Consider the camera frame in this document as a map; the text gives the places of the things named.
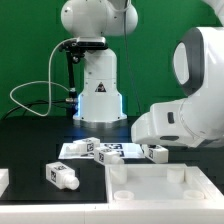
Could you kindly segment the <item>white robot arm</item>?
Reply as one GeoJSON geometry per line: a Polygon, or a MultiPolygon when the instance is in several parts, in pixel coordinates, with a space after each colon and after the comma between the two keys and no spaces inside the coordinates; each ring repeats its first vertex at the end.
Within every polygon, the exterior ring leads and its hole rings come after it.
{"type": "MultiPolygon", "coordinates": [[[[131,127],[134,143],[224,145],[224,0],[202,1],[213,8],[221,25],[192,28],[178,43],[172,64],[185,97],[152,105],[131,127]]],[[[138,15],[131,0],[68,0],[61,21],[73,35],[64,45],[69,63],[85,61],[74,123],[109,127],[124,122],[116,55],[105,38],[134,31],[138,15]]]]}

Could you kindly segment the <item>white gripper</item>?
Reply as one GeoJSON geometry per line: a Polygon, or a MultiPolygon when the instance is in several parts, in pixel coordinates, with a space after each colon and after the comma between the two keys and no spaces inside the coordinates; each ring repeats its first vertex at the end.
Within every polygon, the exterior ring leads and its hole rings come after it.
{"type": "Polygon", "coordinates": [[[131,127],[133,143],[179,146],[187,142],[187,132],[180,121],[183,101],[155,103],[131,127]]]}

